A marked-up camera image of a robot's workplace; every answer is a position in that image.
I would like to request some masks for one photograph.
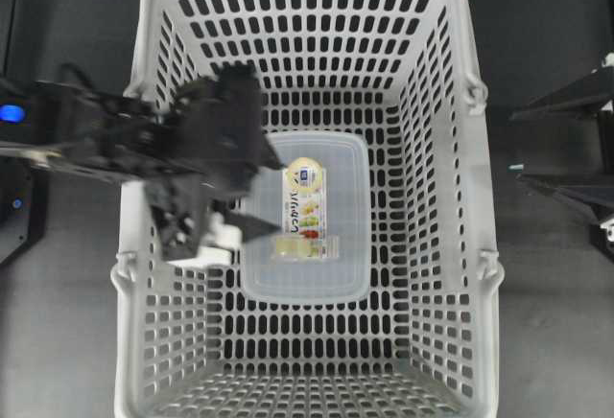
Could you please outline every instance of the dark gray floor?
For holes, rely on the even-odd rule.
[[[138,0],[17,0],[9,74],[52,79],[62,61],[98,86],[128,83]],[[519,104],[612,50],[607,0],[470,0],[490,102]],[[516,184],[509,164],[596,172],[592,123],[488,115],[501,290],[501,418],[611,417],[614,264],[581,220]],[[0,416],[110,417],[119,191],[52,176],[44,239],[0,269]]]

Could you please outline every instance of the blue light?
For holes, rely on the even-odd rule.
[[[26,111],[18,104],[0,104],[0,121],[19,124],[26,118]]]

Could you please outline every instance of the plastic food container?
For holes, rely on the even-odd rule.
[[[317,305],[358,300],[368,290],[370,215],[368,155],[361,138],[342,132],[298,131],[270,135],[286,165],[310,158],[325,170],[320,199],[303,199],[292,208],[293,187],[284,171],[263,171],[246,201],[247,213],[282,226],[276,237],[245,248],[242,287],[258,301]],[[283,196],[283,185],[290,190]],[[294,212],[294,224],[288,224]],[[288,235],[328,244],[322,257],[284,257],[275,246]]]

